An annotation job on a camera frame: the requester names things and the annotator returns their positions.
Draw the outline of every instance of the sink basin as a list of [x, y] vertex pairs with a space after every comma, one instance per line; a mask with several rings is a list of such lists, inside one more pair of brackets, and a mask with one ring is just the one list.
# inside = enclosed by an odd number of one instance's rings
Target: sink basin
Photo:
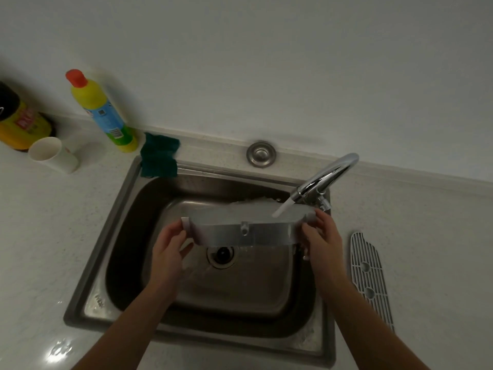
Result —
[[[137, 157], [65, 313], [70, 326], [104, 330], [149, 280], [163, 226], [190, 210], [245, 200], [285, 201], [299, 181], [179, 165], [176, 178], [140, 177]], [[334, 323], [298, 246], [195, 246], [157, 340], [256, 351], [330, 367]]]

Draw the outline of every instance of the faucet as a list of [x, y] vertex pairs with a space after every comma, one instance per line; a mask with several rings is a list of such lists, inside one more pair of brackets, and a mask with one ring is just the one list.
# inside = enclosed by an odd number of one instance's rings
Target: faucet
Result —
[[331, 206], [329, 201], [324, 197], [327, 188], [344, 175], [351, 167], [359, 161], [357, 153], [349, 153], [337, 161], [323, 168], [313, 177], [305, 181], [302, 185], [297, 186], [290, 195], [295, 203], [306, 199], [312, 199], [315, 196], [315, 202], [323, 211], [329, 211]]

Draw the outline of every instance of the faucet spout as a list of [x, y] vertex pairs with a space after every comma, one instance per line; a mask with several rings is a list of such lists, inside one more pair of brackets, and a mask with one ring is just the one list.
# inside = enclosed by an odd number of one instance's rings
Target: faucet spout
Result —
[[323, 197], [327, 188], [344, 175], [351, 167], [356, 165], [358, 161], [359, 155], [357, 153], [346, 154], [344, 157], [341, 157], [337, 161], [326, 166], [302, 185], [296, 187], [291, 193], [291, 199], [294, 202], [299, 202], [312, 192], [316, 192], [317, 196]]

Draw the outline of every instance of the running water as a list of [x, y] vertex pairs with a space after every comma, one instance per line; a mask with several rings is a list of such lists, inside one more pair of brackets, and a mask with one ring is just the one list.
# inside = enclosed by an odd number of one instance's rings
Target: running water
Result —
[[273, 214], [272, 214], [272, 217], [273, 218], [277, 218], [279, 217], [282, 213], [284, 213], [287, 209], [289, 209], [292, 205], [294, 205], [294, 201], [290, 198], [288, 198], [286, 200], [286, 202], [284, 202], [284, 204], [282, 204], [279, 209], [277, 209]]

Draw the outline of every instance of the paper cup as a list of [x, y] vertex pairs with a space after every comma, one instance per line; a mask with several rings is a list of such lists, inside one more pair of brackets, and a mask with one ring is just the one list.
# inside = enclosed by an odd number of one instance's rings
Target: paper cup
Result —
[[29, 157], [60, 173], [70, 174], [79, 165], [77, 157], [57, 137], [44, 137], [29, 148]]

